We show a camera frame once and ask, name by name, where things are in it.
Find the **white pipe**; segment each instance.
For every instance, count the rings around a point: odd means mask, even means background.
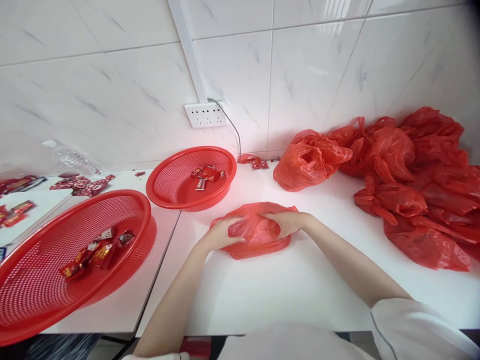
[[[187,23],[182,0],[168,0],[168,5],[170,6],[171,15],[175,22],[178,37],[180,38],[180,44],[183,48],[186,63],[190,70],[193,86],[195,87],[196,95],[198,96],[198,102],[208,103],[207,93],[205,92],[202,76],[200,75],[199,62],[197,60],[197,54],[195,53],[192,37],[190,36],[189,25]]]

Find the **pile of red plastic bags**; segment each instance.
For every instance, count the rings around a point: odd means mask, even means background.
[[[355,204],[383,218],[386,237],[416,263],[469,271],[470,257],[480,261],[480,167],[459,149],[464,128],[430,107],[399,126],[358,124],[329,135],[353,150],[340,170],[365,179]]]

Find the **wall outlet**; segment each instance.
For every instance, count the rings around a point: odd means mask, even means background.
[[[192,128],[216,128],[227,125],[225,114],[215,102],[187,104],[185,111]]]

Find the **red mesh basket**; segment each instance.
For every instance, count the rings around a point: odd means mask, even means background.
[[[112,227],[115,236],[131,229],[135,238],[115,250],[109,270],[89,266],[67,282],[60,269]],[[0,346],[36,335],[113,293],[140,268],[156,234],[150,202],[135,190],[97,195],[45,224],[0,263]]]
[[[225,171],[226,179],[207,181],[204,191],[195,191],[199,179],[192,176],[192,171],[205,165]],[[235,158],[227,150],[216,146],[191,147],[165,159],[153,170],[146,182],[146,194],[162,208],[205,210],[227,195],[236,172]]]

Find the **white countertop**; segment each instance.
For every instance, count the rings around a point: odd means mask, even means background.
[[[137,190],[145,195],[145,184],[152,170],[135,177],[138,171],[112,172],[116,177],[104,192],[119,189]],[[60,178],[50,177],[31,191],[47,190]],[[167,210],[151,203],[157,233],[153,248],[140,269],[117,291],[85,308],[78,309],[47,328],[42,334],[64,333],[132,333],[136,330],[160,263],[168,246],[180,210]]]
[[[182,211],[140,321],[140,337],[157,304],[192,246],[213,219],[247,203],[270,201],[315,215],[365,253],[416,300],[430,305],[459,329],[480,328],[480,265],[472,272],[431,270],[417,265],[384,235],[382,220],[355,206],[362,180],[336,173],[324,183],[287,192],[273,180],[273,168],[238,171],[227,196],[200,212]],[[188,336],[245,334],[278,322],[296,322],[332,331],[371,330],[366,305],[335,272],[303,232],[291,245],[260,257],[234,260],[216,251],[208,257],[187,327]]]

